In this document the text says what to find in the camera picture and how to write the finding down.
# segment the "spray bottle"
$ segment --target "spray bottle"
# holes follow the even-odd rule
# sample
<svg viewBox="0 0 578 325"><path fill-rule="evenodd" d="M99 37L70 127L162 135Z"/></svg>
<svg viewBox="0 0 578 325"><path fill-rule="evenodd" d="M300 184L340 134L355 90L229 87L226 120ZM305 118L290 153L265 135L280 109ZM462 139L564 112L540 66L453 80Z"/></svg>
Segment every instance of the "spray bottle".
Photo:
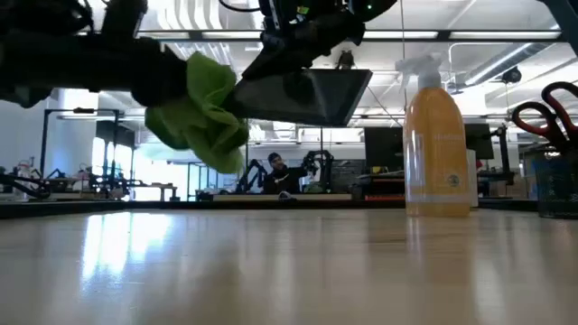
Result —
<svg viewBox="0 0 578 325"><path fill-rule="evenodd" d="M470 215L468 160L460 109L442 88L440 55L403 60L404 86L418 76L419 91L406 110L406 213L411 217Z"/></svg>

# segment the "green cloth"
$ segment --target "green cloth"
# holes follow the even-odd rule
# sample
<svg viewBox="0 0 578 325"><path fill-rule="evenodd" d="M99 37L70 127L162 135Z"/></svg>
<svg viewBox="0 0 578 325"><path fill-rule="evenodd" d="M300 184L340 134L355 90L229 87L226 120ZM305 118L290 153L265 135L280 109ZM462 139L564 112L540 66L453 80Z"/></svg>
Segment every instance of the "green cloth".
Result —
<svg viewBox="0 0 578 325"><path fill-rule="evenodd" d="M247 143L249 132L243 121L220 107L235 83L230 67L195 52L187 61L188 96L148 107L144 123L172 149L192 149L217 172L238 172L243 166L239 147Z"/></svg>

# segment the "trigger sprayer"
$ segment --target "trigger sprayer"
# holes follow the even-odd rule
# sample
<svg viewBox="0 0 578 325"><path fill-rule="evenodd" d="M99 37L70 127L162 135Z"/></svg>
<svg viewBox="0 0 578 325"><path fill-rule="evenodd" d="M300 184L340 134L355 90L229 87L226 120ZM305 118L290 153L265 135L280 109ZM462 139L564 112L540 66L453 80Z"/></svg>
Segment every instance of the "trigger sprayer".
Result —
<svg viewBox="0 0 578 325"><path fill-rule="evenodd" d="M400 60L396 62L396 70L403 74L401 90L404 90L412 76L418 76L418 87L441 87L442 76L440 66L442 65L442 54L431 53L420 58Z"/></svg>

